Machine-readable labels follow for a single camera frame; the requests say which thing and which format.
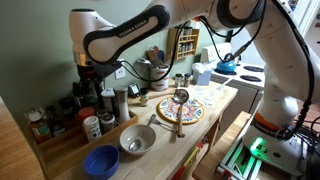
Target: stovetop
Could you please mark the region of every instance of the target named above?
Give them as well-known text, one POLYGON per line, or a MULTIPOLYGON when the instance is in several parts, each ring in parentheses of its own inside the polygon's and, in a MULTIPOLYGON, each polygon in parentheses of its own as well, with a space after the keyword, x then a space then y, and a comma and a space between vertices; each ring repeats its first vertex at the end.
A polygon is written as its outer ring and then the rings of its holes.
POLYGON ((236 75, 224 75, 224 74, 220 74, 220 73, 215 71, 217 62, 218 61, 211 61, 209 63, 205 63, 206 66, 212 68, 212 71, 211 71, 211 75, 212 75, 211 77, 212 78, 220 78, 220 79, 223 79, 223 80, 227 80, 229 78, 233 78, 232 82, 234 82, 234 83, 238 83, 238 84, 241 84, 243 86, 248 86, 248 87, 251 87, 251 88, 258 89, 258 90, 263 90, 264 89, 264 81, 265 81, 264 72, 263 71, 261 72, 261 70, 259 70, 259 69, 263 70, 263 67, 240 62, 240 66, 237 66, 236 69, 235 69, 235 72, 237 73, 236 75), (245 69, 244 66, 257 67, 258 71, 260 71, 260 72, 249 71, 249 70, 245 69), (253 77, 257 77, 261 81, 260 82, 248 81, 248 80, 242 79, 241 76, 253 76, 253 77))

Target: decorated plate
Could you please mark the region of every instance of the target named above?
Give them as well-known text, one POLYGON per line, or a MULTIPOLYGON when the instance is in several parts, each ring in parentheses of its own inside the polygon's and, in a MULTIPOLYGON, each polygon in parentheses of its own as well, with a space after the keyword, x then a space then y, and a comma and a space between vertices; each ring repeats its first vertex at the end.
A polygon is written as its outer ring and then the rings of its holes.
MULTIPOLYGON (((172 98, 166 98, 158 104, 160 114, 167 120, 177 122, 180 104, 175 103, 172 98)), ((182 123, 192 124, 198 122, 204 115, 204 108, 194 100, 188 100, 183 104, 182 123)))

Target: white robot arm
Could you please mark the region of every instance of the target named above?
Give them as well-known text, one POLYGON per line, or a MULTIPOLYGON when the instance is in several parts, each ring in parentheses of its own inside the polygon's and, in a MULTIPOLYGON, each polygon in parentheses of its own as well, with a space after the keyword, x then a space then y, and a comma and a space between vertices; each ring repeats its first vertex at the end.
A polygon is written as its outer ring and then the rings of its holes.
POLYGON ((286 6, 286 0, 153 0, 141 14, 117 27, 92 10, 74 10, 70 14, 73 50, 98 64, 112 64, 128 47, 197 16, 212 30, 247 25, 245 28, 266 63, 266 83, 253 125, 243 137, 244 144, 250 148, 256 138, 265 139, 262 147, 268 153, 264 152, 263 157, 259 155, 262 152, 251 153, 301 175, 299 158, 303 149, 292 143, 287 127, 297 115, 296 99, 307 99, 306 109, 311 102, 320 100, 320 60, 286 18, 286 6))

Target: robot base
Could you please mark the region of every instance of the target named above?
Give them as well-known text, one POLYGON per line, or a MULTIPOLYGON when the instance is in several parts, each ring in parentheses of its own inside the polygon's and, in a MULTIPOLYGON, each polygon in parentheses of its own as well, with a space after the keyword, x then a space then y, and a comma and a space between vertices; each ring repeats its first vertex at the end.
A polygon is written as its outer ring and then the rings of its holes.
POLYGON ((229 179, 255 180, 261 164, 268 163, 291 174, 291 180, 306 179, 307 144, 300 138, 294 137, 289 141, 277 141, 270 146, 270 144, 267 144, 267 140, 263 140, 263 138, 267 139, 268 137, 260 134, 261 132, 250 126, 250 123, 251 119, 217 166, 215 174, 229 179), (262 139, 259 144, 263 145, 259 146, 258 143, 255 143, 257 138, 262 139), (245 141, 252 141, 249 144, 259 146, 256 149, 260 150, 254 149, 256 151, 254 152, 252 146, 245 145, 245 141))

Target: cup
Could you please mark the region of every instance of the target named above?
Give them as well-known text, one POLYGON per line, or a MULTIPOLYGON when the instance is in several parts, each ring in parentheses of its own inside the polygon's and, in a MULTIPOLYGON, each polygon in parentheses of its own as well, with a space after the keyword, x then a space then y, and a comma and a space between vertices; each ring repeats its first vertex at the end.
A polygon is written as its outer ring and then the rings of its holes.
MULTIPOLYGON (((161 78, 163 75, 167 73, 168 69, 169 69, 168 65, 162 65, 162 66, 151 68, 151 80, 156 80, 161 78)), ((167 74, 167 76, 160 81, 152 82, 151 90, 161 92, 168 89, 168 86, 169 86, 169 74, 167 74)))

